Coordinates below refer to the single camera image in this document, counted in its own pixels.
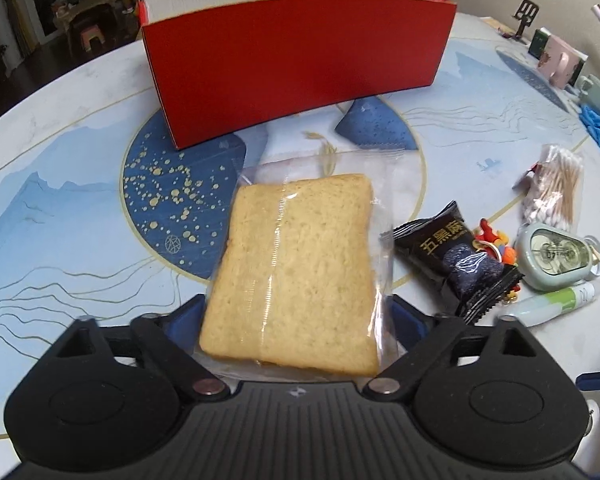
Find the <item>floor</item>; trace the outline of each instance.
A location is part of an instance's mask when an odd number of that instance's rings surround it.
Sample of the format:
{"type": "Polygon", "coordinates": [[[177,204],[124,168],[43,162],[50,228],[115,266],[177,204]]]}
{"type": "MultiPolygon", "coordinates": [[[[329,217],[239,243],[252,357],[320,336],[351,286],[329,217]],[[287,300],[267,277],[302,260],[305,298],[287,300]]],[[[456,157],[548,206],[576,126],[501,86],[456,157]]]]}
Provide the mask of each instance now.
{"type": "Polygon", "coordinates": [[[0,82],[0,117],[44,85],[84,63],[72,59],[63,36],[38,47],[0,82]]]}

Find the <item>cardboard box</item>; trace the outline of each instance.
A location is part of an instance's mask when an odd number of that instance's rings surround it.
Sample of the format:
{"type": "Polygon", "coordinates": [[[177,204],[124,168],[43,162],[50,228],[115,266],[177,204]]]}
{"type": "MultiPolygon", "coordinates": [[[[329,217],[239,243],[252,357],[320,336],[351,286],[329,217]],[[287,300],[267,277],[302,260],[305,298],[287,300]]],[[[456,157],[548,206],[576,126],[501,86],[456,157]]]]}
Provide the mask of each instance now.
{"type": "Polygon", "coordinates": [[[448,0],[141,0],[177,148],[372,94],[427,86],[448,0]]]}

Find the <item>bread slice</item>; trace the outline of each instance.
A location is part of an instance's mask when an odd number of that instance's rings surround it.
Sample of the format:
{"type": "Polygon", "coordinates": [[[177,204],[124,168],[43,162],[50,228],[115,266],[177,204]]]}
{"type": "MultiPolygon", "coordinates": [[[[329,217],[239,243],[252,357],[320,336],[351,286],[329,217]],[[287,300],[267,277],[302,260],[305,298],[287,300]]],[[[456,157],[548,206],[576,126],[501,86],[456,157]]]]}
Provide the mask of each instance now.
{"type": "Polygon", "coordinates": [[[372,199],[362,174],[241,187],[202,325],[203,351],[376,375],[372,199]]]}

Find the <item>plastic bag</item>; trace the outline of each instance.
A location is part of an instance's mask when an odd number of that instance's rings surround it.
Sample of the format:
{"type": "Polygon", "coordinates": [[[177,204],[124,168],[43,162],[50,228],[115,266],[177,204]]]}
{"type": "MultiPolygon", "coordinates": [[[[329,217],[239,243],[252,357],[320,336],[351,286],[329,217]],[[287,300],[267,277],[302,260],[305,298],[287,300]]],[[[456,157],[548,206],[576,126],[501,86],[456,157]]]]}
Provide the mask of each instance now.
{"type": "Polygon", "coordinates": [[[557,144],[545,144],[532,171],[523,202],[525,222],[541,222],[574,233],[582,200],[582,158],[557,144]]]}
{"type": "Polygon", "coordinates": [[[474,235],[453,201],[431,218],[394,229],[395,250],[427,276],[448,313],[477,322],[522,278],[517,267],[474,246],[474,235]]]}
{"type": "Polygon", "coordinates": [[[243,170],[194,357],[241,380],[371,377],[397,358],[392,162],[307,156],[243,170]]]}

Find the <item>light green mug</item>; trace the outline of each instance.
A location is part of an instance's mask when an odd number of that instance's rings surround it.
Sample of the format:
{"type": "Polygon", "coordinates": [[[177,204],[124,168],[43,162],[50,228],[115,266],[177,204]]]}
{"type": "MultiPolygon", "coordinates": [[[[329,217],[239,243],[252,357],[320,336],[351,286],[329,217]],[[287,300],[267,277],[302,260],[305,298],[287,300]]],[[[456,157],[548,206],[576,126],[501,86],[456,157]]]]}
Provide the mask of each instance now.
{"type": "Polygon", "coordinates": [[[581,75],[576,81],[576,88],[580,90],[580,104],[589,105],[600,114],[600,79],[593,74],[581,75]]]}

